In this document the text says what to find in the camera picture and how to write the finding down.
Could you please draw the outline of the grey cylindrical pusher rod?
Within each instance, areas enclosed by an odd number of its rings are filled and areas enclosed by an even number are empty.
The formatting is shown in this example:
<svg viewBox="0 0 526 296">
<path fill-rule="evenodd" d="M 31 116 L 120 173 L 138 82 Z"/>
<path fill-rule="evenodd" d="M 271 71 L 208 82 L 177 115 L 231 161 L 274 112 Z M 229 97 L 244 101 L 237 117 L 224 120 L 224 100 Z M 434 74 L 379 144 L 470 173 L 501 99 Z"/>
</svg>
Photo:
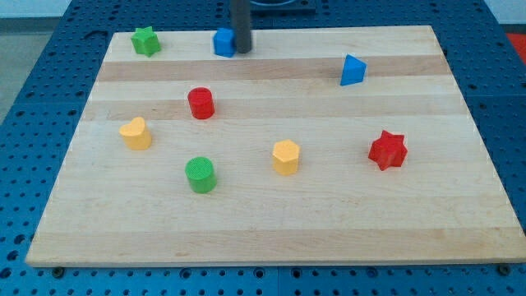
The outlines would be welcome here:
<svg viewBox="0 0 526 296">
<path fill-rule="evenodd" d="M 252 49 L 250 1 L 231 0 L 230 18 L 235 34 L 237 51 L 239 53 L 249 53 Z"/>
</svg>

